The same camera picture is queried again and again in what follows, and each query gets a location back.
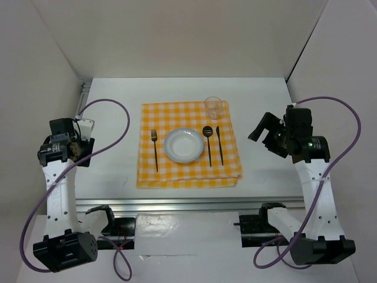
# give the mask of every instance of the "tabletop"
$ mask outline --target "tabletop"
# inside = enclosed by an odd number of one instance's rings
[[[204,101],[217,96],[229,103],[230,118],[243,166],[235,187],[211,189],[136,188],[141,105],[171,101]],[[269,152],[260,141],[247,139],[264,113],[278,117],[291,103],[283,78],[95,78],[87,103],[111,98],[130,112],[130,129],[121,143],[95,156],[89,168],[79,168],[75,181],[77,199],[196,199],[302,198],[302,188],[290,158]],[[95,120],[94,150],[121,136],[127,118],[116,104],[98,103],[84,116]]]

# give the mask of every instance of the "white plate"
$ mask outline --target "white plate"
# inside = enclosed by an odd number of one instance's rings
[[[187,163],[196,160],[204,149],[201,135],[190,128],[171,131],[165,138],[166,155],[175,162]]]

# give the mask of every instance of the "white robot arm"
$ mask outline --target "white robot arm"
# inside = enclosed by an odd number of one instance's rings
[[[268,150],[284,158],[291,155],[300,177],[307,212],[323,181],[314,211],[290,250],[295,264],[336,264],[355,253],[354,241],[345,238],[339,223],[330,176],[323,176],[330,165],[330,153],[324,137],[312,136],[310,110],[288,106],[283,120],[266,113],[249,139],[257,141],[264,129],[269,131],[263,140]],[[275,227],[288,241],[302,225],[281,203],[264,203],[259,215],[262,222]]]
[[[47,199],[47,222],[42,242],[35,243],[33,253],[52,272],[62,271],[97,259],[97,238],[113,226],[114,215],[108,206],[86,212],[79,223],[75,206],[74,162],[92,153],[92,120],[58,119],[50,121],[52,135],[38,152],[46,178],[47,190],[56,185]],[[81,164],[90,165],[90,159]],[[57,177],[72,169],[55,183]]]

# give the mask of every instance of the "cable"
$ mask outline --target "cable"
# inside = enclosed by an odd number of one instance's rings
[[[67,167],[55,180],[55,183],[53,185],[51,185],[49,187],[49,189],[45,192],[45,194],[43,195],[43,197],[38,201],[37,205],[35,205],[35,207],[32,209],[32,211],[30,212],[29,216],[28,216],[28,219],[26,220],[25,222],[25,225],[24,225],[24,228],[22,229],[22,232],[21,232],[21,238],[19,240],[19,252],[21,254],[21,258],[23,260],[23,262],[25,263],[25,265],[34,270],[34,271],[37,271],[37,272],[42,272],[42,273],[48,273],[48,272],[51,272],[50,270],[48,269],[41,269],[41,268],[38,268],[38,267],[35,267],[33,264],[31,264],[29,262],[29,260],[27,259],[26,257],[26,254],[25,254],[25,235],[26,235],[26,232],[29,228],[29,225],[30,225],[30,222],[32,220],[32,218],[34,217],[34,215],[36,214],[38,208],[46,201],[48,195],[55,189],[56,187],[56,184],[60,182],[60,180],[70,171],[72,170],[74,167],[77,167],[78,165],[80,165],[81,163],[87,161],[88,159],[112,148],[113,146],[115,146],[116,144],[118,144],[123,138],[124,136],[127,134],[128,132],[128,129],[130,128],[130,114],[128,113],[127,109],[120,103],[120,102],[117,102],[116,100],[113,100],[113,99],[109,99],[109,98],[101,98],[101,99],[97,99],[97,100],[94,100],[90,103],[88,103],[86,106],[84,106],[84,108],[81,109],[81,111],[78,113],[79,115],[81,115],[88,107],[92,106],[93,104],[95,103],[98,103],[98,102],[102,102],[102,101],[108,101],[108,102],[113,102],[113,103],[116,103],[118,104],[125,112],[125,114],[127,115],[127,126],[124,130],[124,133],[120,136],[119,139],[117,139],[115,142],[113,142],[112,144],[110,144],[109,146],[106,146],[104,147],[103,149],[100,149],[94,153],[91,153],[89,154],[88,156],[85,156],[83,159],[75,162],[74,164],[72,164],[71,166]]]
[[[132,278],[132,268],[131,268],[131,265],[130,265],[130,263],[128,262],[128,260],[127,260],[127,258],[125,257],[125,255],[122,253],[122,250],[121,250],[121,248],[125,245],[125,244],[127,244],[127,243],[129,243],[129,242],[131,242],[131,240],[129,240],[129,241],[125,241],[124,243],[122,243],[120,246],[117,246],[112,240],[110,240],[110,239],[108,239],[108,238],[106,238],[106,237],[104,237],[104,236],[99,236],[99,238],[100,239],[103,239],[103,240],[105,240],[105,241],[107,241],[107,242],[109,242],[117,251],[115,252],[115,254],[114,254],[114,257],[113,257],[113,267],[114,267],[114,271],[115,271],[115,273],[117,274],[117,276],[120,278],[120,279],[122,279],[123,281],[129,281],[129,280],[131,280],[131,278]],[[120,273],[118,272],[118,269],[117,269],[117,265],[116,265],[116,261],[117,261],[117,255],[118,255],[118,253],[122,256],[122,258],[123,258],[123,260],[124,260],[124,262],[125,262],[125,264],[127,264],[127,267],[128,267],[128,270],[130,271],[130,275],[128,276],[128,278],[124,278],[122,275],[120,275]]]
[[[276,244],[277,255],[280,255],[280,249],[279,248],[280,248],[280,244],[283,242],[283,240],[284,240],[284,237],[280,237],[279,241]],[[282,258],[282,262],[284,262],[285,265],[288,265],[289,267],[291,267],[293,269],[297,269],[297,270],[304,270],[304,269],[308,269],[308,268],[313,266],[312,264],[308,264],[308,265],[305,265],[305,266],[294,266],[294,265],[286,262],[284,258]]]
[[[79,140],[81,140],[81,129],[80,129],[80,125],[78,124],[77,119],[72,119],[72,121],[75,122],[76,125],[77,125],[77,129],[78,129],[78,138],[79,138]]]
[[[354,140],[352,141],[352,143],[346,148],[346,150],[344,152],[342,152],[332,163],[330,163],[329,167],[325,170],[325,172],[323,173],[323,178],[326,178],[327,175],[329,174],[329,172],[331,171],[331,169],[347,154],[350,152],[350,150],[355,146],[355,144],[358,142],[359,138],[360,138],[360,135],[361,135],[361,120],[360,120],[360,117],[359,115],[356,113],[356,111],[349,105],[347,104],[346,102],[344,102],[343,100],[340,100],[338,98],[335,98],[335,97],[330,97],[330,96],[317,96],[317,97],[311,97],[311,98],[307,98],[307,99],[304,99],[304,100],[300,100],[298,101],[296,104],[293,104],[293,105],[298,105],[298,104],[302,104],[304,102],[308,102],[308,101],[312,101],[312,100],[318,100],[318,99],[326,99],[326,100],[333,100],[333,101],[337,101],[341,104],[343,104],[345,107],[347,107],[351,112],[352,114],[355,116],[355,119],[356,119],[356,122],[358,124],[358,130],[356,132],[356,136],[354,138]],[[323,180],[320,181],[319,183],[319,186],[318,186],[318,189],[317,189],[317,192],[315,194],[315,197],[313,199],[313,202],[312,202],[312,205],[310,206],[306,216],[305,216],[305,219],[304,221],[302,222],[301,224],[301,227],[300,229],[297,231],[297,233],[294,235],[294,237],[292,238],[292,240],[290,241],[290,243],[288,244],[288,247],[281,253],[278,255],[278,257],[276,259],[274,259],[272,262],[268,263],[268,264],[264,264],[264,265],[259,265],[257,264],[257,257],[258,257],[258,254],[268,245],[270,245],[271,243],[275,243],[277,241],[280,241],[280,238],[276,238],[276,239],[273,239],[269,242],[266,242],[264,243],[257,251],[256,253],[254,254],[254,259],[253,259],[253,263],[254,263],[254,266],[256,268],[259,268],[259,269],[265,269],[265,268],[269,268],[271,266],[274,266],[275,264],[277,264],[279,261],[281,261],[284,256],[292,249],[292,247],[296,244],[298,238],[300,237],[302,231],[304,230],[306,224],[308,223],[313,211],[314,211],[314,208],[317,204],[317,201],[319,199],[319,195],[320,195],[320,192],[323,188]]]

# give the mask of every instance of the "checkered tablecloth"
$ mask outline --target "checkered tablecloth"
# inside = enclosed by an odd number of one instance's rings
[[[204,126],[213,129],[210,137],[212,167],[209,164],[207,138],[204,151],[190,163],[176,163],[164,151],[164,139],[174,129],[188,127],[202,135]],[[216,127],[220,127],[224,166],[221,165]],[[158,172],[154,158],[151,130],[157,130],[156,142]],[[143,104],[141,109],[140,143],[138,152],[137,187],[143,188],[203,188],[234,186],[242,175],[242,166],[232,123],[229,105],[223,107],[217,120],[206,117],[203,101]]]

